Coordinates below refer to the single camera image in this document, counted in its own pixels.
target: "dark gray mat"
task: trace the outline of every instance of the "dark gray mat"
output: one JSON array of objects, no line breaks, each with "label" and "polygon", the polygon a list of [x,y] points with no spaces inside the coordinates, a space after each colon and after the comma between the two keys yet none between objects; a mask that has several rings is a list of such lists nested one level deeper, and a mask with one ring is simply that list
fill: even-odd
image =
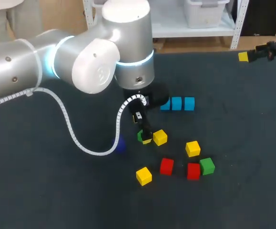
[{"label": "dark gray mat", "polygon": [[[169,142],[143,146],[126,111],[124,155],[94,157],[72,142],[46,94],[0,106],[0,229],[276,229],[276,60],[239,63],[236,52],[155,56],[156,80],[193,96],[195,112],[149,113]],[[81,143],[106,150],[123,102],[116,83],[87,95],[63,82],[58,94]],[[187,181],[185,143],[197,140],[216,171]],[[174,176],[158,174],[163,156]],[[141,187],[136,170],[153,182]]]}]

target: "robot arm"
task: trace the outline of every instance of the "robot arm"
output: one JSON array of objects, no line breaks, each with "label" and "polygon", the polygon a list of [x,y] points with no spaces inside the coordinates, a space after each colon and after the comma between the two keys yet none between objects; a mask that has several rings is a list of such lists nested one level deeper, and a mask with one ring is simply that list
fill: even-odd
[{"label": "robot arm", "polygon": [[147,0],[108,0],[103,20],[74,36],[46,31],[29,40],[0,44],[0,98],[48,79],[61,79],[95,94],[115,75],[126,90],[154,79],[150,6]]}]

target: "white plastic box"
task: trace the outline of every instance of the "white plastic box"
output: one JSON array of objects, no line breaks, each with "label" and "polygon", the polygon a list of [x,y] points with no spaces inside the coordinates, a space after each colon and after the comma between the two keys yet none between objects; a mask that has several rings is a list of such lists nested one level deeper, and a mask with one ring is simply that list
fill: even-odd
[{"label": "white plastic box", "polygon": [[225,5],[230,0],[184,0],[184,14],[189,28],[217,27]]}]

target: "toy block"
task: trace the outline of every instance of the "toy block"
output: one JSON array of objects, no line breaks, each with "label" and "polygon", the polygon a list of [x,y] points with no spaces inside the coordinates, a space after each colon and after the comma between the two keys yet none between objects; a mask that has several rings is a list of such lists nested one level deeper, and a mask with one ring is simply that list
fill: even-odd
[{"label": "toy block", "polygon": [[140,182],[141,186],[144,186],[152,181],[152,174],[147,169],[147,167],[144,167],[136,172],[136,176],[138,181]]},{"label": "toy block", "polygon": [[187,164],[187,179],[199,180],[200,177],[200,165],[198,163]]},{"label": "toy block", "polygon": [[157,146],[161,146],[167,142],[167,134],[163,130],[159,130],[153,134],[153,141]]},{"label": "toy block", "polygon": [[140,130],[140,131],[138,132],[138,134],[137,134],[137,137],[138,137],[138,141],[139,141],[139,142],[143,142],[143,141],[142,141],[142,133],[143,133],[143,130]]},{"label": "toy block", "polygon": [[181,97],[173,97],[172,98],[172,110],[173,111],[181,111],[181,108],[182,108]]},{"label": "toy block", "polygon": [[200,147],[197,141],[186,143],[185,150],[189,157],[198,156],[200,154]]},{"label": "toy block", "polygon": [[170,107],[171,107],[171,101],[170,101],[170,99],[168,99],[167,103],[160,107],[160,110],[169,111]]},{"label": "toy block", "polygon": [[195,98],[194,97],[185,97],[184,98],[184,110],[193,111],[195,108]]},{"label": "toy block", "polygon": [[163,158],[160,166],[160,174],[170,176],[172,174],[174,160]]},{"label": "toy block", "polygon": [[211,158],[202,159],[200,160],[199,163],[200,163],[201,171],[203,175],[214,173],[215,165]]},{"label": "toy block", "polygon": [[123,137],[121,135],[119,137],[118,145],[115,150],[119,153],[124,152],[126,150],[125,140],[123,139]]},{"label": "toy block", "polygon": [[145,141],[142,141],[142,143],[143,143],[143,145],[146,145],[146,144],[150,143],[151,141],[152,141],[152,139],[147,139]]},{"label": "toy block", "polygon": [[150,131],[146,131],[141,133],[141,137],[142,137],[142,143],[143,145],[146,145],[148,143],[150,143],[153,139],[153,134]]}]

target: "wooden block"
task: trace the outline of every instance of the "wooden block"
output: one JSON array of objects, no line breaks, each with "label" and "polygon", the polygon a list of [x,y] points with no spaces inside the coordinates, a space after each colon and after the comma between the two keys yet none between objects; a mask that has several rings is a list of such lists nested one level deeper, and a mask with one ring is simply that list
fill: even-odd
[{"label": "wooden block", "polygon": [[163,158],[160,166],[160,174],[170,176],[173,171],[174,160]]},{"label": "wooden block", "polygon": [[208,174],[214,173],[215,165],[211,158],[202,159],[202,160],[200,160],[199,163],[200,163],[201,171],[202,171],[203,175],[208,175]]},{"label": "wooden block", "polygon": [[181,111],[182,109],[182,98],[172,97],[172,111]]},{"label": "wooden block", "polygon": [[136,172],[136,177],[138,181],[140,182],[141,186],[144,186],[152,181],[152,174],[147,169],[147,167],[144,167]]},{"label": "wooden block", "polygon": [[200,147],[197,141],[186,143],[185,150],[189,157],[198,156],[200,154]]},{"label": "wooden block", "polygon": [[187,164],[187,179],[199,180],[200,177],[200,165],[198,163]]},{"label": "wooden block", "polygon": [[167,134],[163,130],[159,130],[153,133],[153,141],[157,144],[157,146],[161,146],[167,142]]}]

